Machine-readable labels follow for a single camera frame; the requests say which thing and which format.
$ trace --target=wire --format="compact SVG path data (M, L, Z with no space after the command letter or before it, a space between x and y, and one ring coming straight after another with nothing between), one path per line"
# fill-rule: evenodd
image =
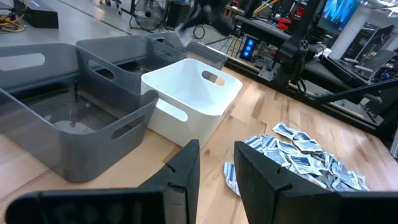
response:
M0 30L6 31L6 32L22 32L25 30L25 27L19 24L19 21L25 17L25 13L27 11L27 5L29 3L29 0L25 0L25 9L24 13L16 20L11 20L9 16L2 17L0 21L5 21L0 24Z
M203 35L201 36L201 37L198 37L197 35L196 35L196 33L195 33L195 31L197 30L197 28L202 28L203 29ZM204 37L205 37L205 35L206 35L206 30L205 30L205 28L202 26L202 25L198 25L198 26L196 26L195 28L194 28L194 30L193 30L193 36L194 36L194 38L196 38L196 39L198 39L198 40L202 40Z
M261 7L265 6L267 3L269 3L270 0L266 0L264 3L261 4L261 6L259 6L256 10L254 10L254 12L258 11L259 9L261 9Z
M320 44L317 44L317 45L319 45L321 48L322 48L322 57L323 57L323 53L325 53L325 48L322 46L322 45L320 45Z
M275 4L276 2L278 2L279 0L274 0L269 4L266 4L265 6L262 6L260 9L257 9L254 11L253 15L259 14L261 11L265 10L266 8L268 8L269 6Z
M238 48L238 50L236 51L235 58L238 56L239 50L241 50L242 43L243 43L243 39L241 40L241 43L239 44L239 48Z
M231 56L232 57L233 57L233 54L234 54L234 50L235 50L235 46L236 46L237 41L238 41L238 38L234 37L234 45L232 46L232 50L231 50Z
M225 45L226 45L228 42L229 42L229 39L221 46L221 48L219 49L219 51L221 51L221 50L225 47Z

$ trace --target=computer monitor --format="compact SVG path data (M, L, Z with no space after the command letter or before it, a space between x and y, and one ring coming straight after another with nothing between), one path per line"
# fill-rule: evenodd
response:
M339 34L358 8L357 0L327 0L322 17L318 23L322 29Z

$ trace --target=electronic equipment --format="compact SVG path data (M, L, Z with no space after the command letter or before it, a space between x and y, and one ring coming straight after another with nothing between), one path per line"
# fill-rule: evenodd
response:
M165 13L165 28L175 29L187 20L190 4L180 1L167 1Z
M199 181L199 141L191 140L138 188L25 194L8 206L6 222L195 224Z
M244 42L241 55L239 56L243 60L250 61L251 57L253 56L254 49L256 49L258 40L247 36L246 41Z
M42 0L14 0L18 16L24 15L24 20L35 28L58 29L58 13Z
M236 180L250 224L390 223L398 192L330 192L243 142L235 142Z
M327 0L319 26L339 34L347 25L358 6L359 1L356 0Z

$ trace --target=gray floor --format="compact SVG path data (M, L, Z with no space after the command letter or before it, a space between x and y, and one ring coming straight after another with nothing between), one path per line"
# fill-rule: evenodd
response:
M100 6L100 0L43 0L58 12L59 29L35 29L27 24L26 30L16 34L0 34L0 47L10 45L43 44L63 42L75 44L78 40L121 35L144 35L148 32L140 29L130 29L130 15L118 14L116 6ZM9 0L0 0L10 5ZM122 7L129 9L130 2L123 1ZM132 26L138 27L135 20ZM212 27L205 27L205 36L200 42L209 43L223 38ZM226 41L215 43L211 47L219 50Z

